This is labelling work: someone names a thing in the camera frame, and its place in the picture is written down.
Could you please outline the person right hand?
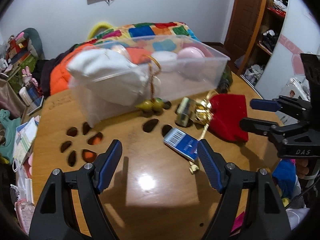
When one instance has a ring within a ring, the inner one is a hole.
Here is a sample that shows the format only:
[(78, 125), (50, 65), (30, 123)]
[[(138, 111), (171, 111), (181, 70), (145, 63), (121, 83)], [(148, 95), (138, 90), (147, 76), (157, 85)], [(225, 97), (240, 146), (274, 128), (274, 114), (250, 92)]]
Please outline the person right hand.
[(308, 159), (296, 159), (296, 174), (300, 179), (304, 179), (309, 173)]

